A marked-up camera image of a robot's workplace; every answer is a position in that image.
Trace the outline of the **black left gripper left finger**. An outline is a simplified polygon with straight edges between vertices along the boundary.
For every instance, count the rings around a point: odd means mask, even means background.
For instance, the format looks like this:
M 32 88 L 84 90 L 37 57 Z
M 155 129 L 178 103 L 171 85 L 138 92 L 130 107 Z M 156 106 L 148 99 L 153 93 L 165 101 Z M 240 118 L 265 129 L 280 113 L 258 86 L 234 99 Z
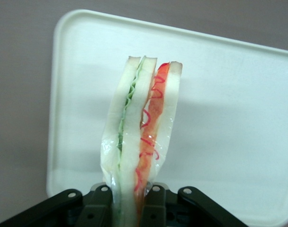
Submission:
M 3 221 L 0 227 L 111 227 L 111 189 L 98 183 L 83 195 L 68 189 Z

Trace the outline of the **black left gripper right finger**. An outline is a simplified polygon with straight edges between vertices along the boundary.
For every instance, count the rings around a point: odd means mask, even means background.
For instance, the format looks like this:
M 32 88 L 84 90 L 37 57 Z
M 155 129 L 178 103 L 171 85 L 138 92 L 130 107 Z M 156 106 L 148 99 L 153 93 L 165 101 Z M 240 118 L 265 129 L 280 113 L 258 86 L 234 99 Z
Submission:
M 245 227 L 236 216 L 199 189 L 186 186 L 173 193 L 155 183 L 145 197 L 143 227 Z

